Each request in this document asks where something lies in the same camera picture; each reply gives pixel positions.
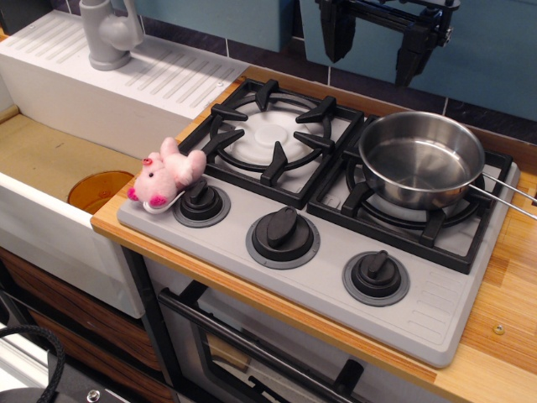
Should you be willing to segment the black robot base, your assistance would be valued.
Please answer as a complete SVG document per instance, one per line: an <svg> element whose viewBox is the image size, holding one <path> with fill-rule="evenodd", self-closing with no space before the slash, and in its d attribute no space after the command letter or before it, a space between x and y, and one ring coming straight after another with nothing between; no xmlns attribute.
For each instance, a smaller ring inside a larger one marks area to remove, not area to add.
<svg viewBox="0 0 537 403"><path fill-rule="evenodd" d="M46 354L47 380L44 387L23 388L19 402L143 402L142 398L111 389L85 373L61 362L57 354Z"/></svg>

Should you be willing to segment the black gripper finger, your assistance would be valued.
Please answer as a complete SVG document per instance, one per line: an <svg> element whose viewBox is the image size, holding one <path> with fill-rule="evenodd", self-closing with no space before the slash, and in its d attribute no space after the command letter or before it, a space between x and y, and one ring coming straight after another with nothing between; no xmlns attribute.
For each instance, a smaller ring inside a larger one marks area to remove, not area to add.
<svg viewBox="0 0 537 403"><path fill-rule="evenodd" d="M352 48L356 17L348 1L319 1L325 52L332 63L343 59Z"/></svg>
<svg viewBox="0 0 537 403"><path fill-rule="evenodd" d="M396 60L396 86L408 86L421 74L437 40L438 35L427 26L412 24L404 31Z"/></svg>

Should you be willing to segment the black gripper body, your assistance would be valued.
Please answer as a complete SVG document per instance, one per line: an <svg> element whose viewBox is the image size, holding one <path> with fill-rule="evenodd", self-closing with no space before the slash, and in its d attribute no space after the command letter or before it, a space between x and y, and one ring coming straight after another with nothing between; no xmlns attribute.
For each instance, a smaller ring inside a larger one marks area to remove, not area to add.
<svg viewBox="0 0 537 403"><path fill-rule="evenodd" d="M446 45L452 36L451 18L454 1L348 1L352 14L359 19L396 32L412 24L429 27L438 35L437 44Z"/></svg>

